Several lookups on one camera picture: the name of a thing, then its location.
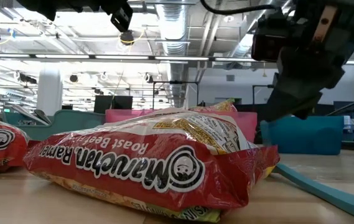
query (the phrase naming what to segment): pink bin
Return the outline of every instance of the pink bin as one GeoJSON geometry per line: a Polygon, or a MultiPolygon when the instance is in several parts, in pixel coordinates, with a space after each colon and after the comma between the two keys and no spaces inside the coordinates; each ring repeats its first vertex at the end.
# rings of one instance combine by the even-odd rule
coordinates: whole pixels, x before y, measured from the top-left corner
{"type": "MultiPolygon", "coordinates": [[[[124,121],[138,116],[144,116],[153,112],[153,110],[106,110],[106,122],[124,121]]],[[[257,126],[257,113],[253,112],[211,112],[203,111],[201,113],[215,113],[218,115],[231,116],[241,129],[241,132],[248,141],[254,142],[257,126]]]]}

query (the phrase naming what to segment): teal foam strip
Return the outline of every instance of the teal foam strip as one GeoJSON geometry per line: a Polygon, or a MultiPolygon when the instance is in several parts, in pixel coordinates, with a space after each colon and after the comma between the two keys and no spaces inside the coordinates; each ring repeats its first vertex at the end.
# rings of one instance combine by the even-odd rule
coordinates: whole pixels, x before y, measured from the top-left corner
{"type": "Polygon", "coordinates": [[[311,193],[346,211],[347,213],[354,215],[354,195],[332,187],[327,187],[326,185],[308,179],[283,164],[278,164],[273,172],[281,174],[283,177],[297,184],[308,193],[311,193]]]}

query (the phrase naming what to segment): blue box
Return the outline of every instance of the blue box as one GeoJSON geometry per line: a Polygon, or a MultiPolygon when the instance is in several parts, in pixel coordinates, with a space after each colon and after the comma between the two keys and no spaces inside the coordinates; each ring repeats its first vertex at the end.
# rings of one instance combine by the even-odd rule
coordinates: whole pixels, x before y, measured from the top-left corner
{"type": "Polygon", "coordinates": [[[26,118],[21,114],[4,113],[2,120],[20,128],[31,139],[38,141],[43,141],[53,134],[95,128],[105,123],[104,114],[74,110],[57,111],[52,119],[50,117],[50,125],[17,125],[20,119],[26,118]]]}
{"type": "Polygon", "coordinates": [[[343,139],[343,116],[287,116],[261,122],[265,145],[278,145],[280,153],[338,155],[343,139]]]}

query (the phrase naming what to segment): ceiling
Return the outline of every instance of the ceiling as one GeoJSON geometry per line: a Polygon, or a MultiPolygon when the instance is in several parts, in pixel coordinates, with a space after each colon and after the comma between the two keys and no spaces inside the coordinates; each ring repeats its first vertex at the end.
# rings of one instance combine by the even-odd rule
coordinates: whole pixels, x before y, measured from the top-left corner
{"type": "MultiPolygon", "coordinates": [[[[152,14],[155,9],[153,3],[177,2],[179,0],[151,0],[146,1],[148,13],[134,13],[130,23],[133,31],[134,43],[125,46],[120,41],[119,31],[110,23],[110,16],[104,12],[72,11],[58,12],[55,21],[49,21],[44,16],[28,11],[15,0],[0,1],[0,53],[19,54],[108,54],[108,55],[165,55],[163,36],[167,32],[174,32],[175,27],[169,30],[159,27],[159,16],[152,14]]],[[[258,1],[219,0],[226,9],[245,7],[257,4],[258,1]]],[[[208,13],[197,0],[184,1],[187,7],[187,39],[185,55],[198,56],[200,53],[203,35],[206,33],[206,24],[212,14],[208,13]]],[[[134,7],[142,6],[142,1],[131,2],[134,7]]],[[[246,22],[244,15],[238,14],[225,19],[219,18],[215,37],[211,38],[212,28],[208,30],[205,43],[208,54],[223,54],[232,51],[240,42],[244,33],[241,26],[246,22]]],[[[217,17],[214,17],[210,27],[217,27],[217,17]]],[[[251,36],[246,45],[251,45],[251,36]]],[[[196,76],[196,64],[189,64],[190,79],[196,76]]],[[[74,104],[76,110],[93,111],[94,90],[78,89],[80,87],[95,86],[105,95],[132,95],[134,108],[152,107],[152,84],[144,80],[151,75],[155,81],[169,81],[169,63],[126,63],[126,62],[40,62],[31,60],[6,60],[0,58],[0,107],[6,104],[20,104],[27,109],[34,109],[37,103],[37,85],[29,84],[30,88],[20,88],[26,83],[18,80],[20,74],[36,79],[40,82],[39,73],[44,67],[57,67],[63,77],[63,104],[74,104]],[[71,82],[70,76],[77,75],[78,81],[71,82]]],[[[212,69],[209,65],[204,84],[213,85],[221,80],[221,74],[227,74],[222,69],[212,69]]],[[[249,78],[263,78],[263,71],[250,73],[249,78]]],[[[174,91],[184,93],[182,86],[170,87],[168,84],[157,85],[159,94],[156,96],[155,108],[173,106],[174,91]]]]}

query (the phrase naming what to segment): table surface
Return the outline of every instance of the table surface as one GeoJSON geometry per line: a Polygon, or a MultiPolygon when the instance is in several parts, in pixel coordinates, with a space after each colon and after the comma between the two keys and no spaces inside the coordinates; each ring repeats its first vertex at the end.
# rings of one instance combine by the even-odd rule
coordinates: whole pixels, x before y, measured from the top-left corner
{"type": "MultiPolygon", "coordinates": [[[[354,151],[339,156],[282,155],[301,174],[354,194],[354,151]]],[[[19,168],[0,174],[0,223],[186,223],[89,198],[19,168]]],[[[252,191],[249,205],[219,223],[354,223],[354,217],[272,174],[252,191]]]]}

